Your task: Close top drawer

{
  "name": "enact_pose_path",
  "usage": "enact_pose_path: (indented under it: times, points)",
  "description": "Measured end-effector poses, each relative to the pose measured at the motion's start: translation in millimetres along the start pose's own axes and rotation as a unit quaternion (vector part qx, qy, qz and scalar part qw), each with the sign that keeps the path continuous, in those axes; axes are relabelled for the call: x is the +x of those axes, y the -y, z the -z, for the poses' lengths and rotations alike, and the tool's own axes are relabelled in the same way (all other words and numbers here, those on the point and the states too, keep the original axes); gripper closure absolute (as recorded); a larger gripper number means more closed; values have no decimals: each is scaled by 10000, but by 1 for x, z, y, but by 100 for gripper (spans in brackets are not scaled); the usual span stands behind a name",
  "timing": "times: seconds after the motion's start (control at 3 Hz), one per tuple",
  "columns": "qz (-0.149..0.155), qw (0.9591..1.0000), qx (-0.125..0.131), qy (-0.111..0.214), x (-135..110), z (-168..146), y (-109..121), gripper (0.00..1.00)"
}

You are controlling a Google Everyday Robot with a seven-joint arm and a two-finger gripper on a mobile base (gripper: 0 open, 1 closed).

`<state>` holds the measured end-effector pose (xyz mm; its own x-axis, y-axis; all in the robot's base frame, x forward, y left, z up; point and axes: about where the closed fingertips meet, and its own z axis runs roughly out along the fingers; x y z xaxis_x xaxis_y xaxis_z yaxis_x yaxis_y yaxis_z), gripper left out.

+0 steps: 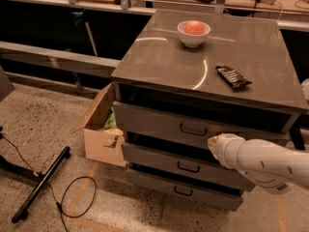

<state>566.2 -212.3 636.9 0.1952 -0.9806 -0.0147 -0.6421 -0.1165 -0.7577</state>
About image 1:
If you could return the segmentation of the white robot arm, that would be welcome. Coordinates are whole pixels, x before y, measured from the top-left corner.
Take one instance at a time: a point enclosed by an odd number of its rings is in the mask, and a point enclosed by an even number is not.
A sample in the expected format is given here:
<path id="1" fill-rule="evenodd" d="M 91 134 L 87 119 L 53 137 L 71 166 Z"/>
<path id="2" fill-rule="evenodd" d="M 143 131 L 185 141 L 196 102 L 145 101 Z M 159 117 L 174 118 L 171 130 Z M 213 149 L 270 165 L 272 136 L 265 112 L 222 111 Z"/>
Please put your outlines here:
<path id="1" fill-rule="evenodd" d="M 297 185 L 309 189 L 309 154 L 292 151 L 269 140 L 247 139 L 222 132 L 208 139 L 208 150 L 221 165 L 237 172 L 270 194 Z"/>

